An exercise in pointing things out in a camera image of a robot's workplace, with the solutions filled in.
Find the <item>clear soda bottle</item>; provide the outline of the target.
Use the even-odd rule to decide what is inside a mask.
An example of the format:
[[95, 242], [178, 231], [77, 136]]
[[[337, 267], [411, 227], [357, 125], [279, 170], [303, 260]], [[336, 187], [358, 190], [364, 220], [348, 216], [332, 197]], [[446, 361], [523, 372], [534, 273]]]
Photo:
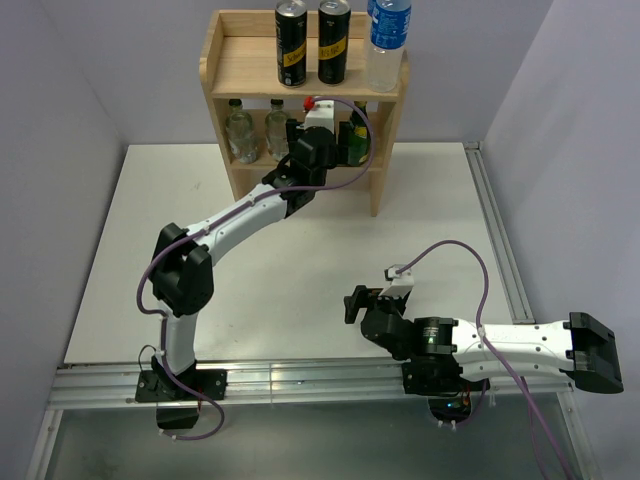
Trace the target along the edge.
[[258, 141], [253, 118], [244, 109], [240, 99], [230, 99], [228, 106], [225, 129], [231, 152], [241, 164], [252, 164], [258, 157]]
[[290, 115], [284, 110], [282, 99], [270, 100], [271, 110], [265, 117], [265, 138], [271, 157], [281, 161], [289, 153], [287, 140], [287, 121]]

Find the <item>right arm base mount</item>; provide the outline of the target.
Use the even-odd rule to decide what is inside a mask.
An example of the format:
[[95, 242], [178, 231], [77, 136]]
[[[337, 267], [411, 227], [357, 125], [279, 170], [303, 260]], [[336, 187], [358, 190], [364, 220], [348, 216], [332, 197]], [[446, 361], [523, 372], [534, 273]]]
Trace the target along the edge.
[[469, 420], [474, 407], [487, 393], [488, 379], [469, 381], [461, 368], [438, 362], [405, 362], [401, 365], [403, 388], [408, 395], [428, 398], [429, 411], [437, 421], [455, 423]]

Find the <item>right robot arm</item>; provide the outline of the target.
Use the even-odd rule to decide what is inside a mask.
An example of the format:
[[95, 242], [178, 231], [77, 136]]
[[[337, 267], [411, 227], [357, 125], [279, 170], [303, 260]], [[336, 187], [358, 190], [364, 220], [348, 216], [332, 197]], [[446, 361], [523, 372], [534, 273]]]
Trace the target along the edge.
[[455, 318], [404, 318], [407, 296], [355, 287], [345, 321], [400, 362], [406, 393], [445, 396], [480, 391], [511, 373], [569, 378], [580, 390], [623, 392], [615, 335], [589, 314], [546, 324], [482, 327]]

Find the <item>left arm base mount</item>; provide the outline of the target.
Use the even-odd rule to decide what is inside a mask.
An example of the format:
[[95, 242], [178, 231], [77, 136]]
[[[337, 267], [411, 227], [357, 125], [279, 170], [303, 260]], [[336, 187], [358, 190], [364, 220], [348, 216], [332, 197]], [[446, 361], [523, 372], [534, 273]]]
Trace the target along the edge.
[[[224, 369], [198, 369], [195, 366], [178, 374], [177, 379], [189, 389], [219, 401], [225, 396], [227, 371]], [[154, 363], [151, 370], [139, 374], [134, 396], [138, 404], [156, 405], [156, 423], [164, 430], [193, 428], [205, 401], [176, 385], [164, 368]]]

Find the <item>green bottle yellow label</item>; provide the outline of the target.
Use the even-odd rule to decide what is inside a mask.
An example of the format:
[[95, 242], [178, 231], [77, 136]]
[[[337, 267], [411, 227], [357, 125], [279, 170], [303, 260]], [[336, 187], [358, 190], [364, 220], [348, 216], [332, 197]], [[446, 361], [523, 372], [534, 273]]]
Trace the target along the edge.
[[360, 166], [368, 160], [370, 134], [361, 116], [353, 110], [347, 127], [347, 165]]

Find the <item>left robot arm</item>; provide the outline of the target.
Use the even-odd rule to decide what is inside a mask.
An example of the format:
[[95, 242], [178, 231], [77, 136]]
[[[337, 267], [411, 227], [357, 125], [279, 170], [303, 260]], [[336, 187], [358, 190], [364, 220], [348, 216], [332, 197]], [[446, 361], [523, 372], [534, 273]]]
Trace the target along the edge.
[[141, 281], [151, 284], [161, 317], [160, 350], [152, 370], [159, 388], [172, 399], [183, 399], [196, 387], [197, 317], [213, 297], [217, 262], [310, 203], [326, 189], [328, 171], [346, 159], [342, 132], [292, 121], [287, 135], [288, 154], [241, 200], [187, 228], [170, 223], [159, 234]]

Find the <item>black can yellow label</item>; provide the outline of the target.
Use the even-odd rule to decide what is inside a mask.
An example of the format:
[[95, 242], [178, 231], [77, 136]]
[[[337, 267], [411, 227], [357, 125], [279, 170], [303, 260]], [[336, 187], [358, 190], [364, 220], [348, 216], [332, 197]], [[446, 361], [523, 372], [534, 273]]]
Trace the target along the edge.
[[351, 8], [347, 1], [321, 1], [318, 8], [318, 77], [337, 85], [346, 77]]

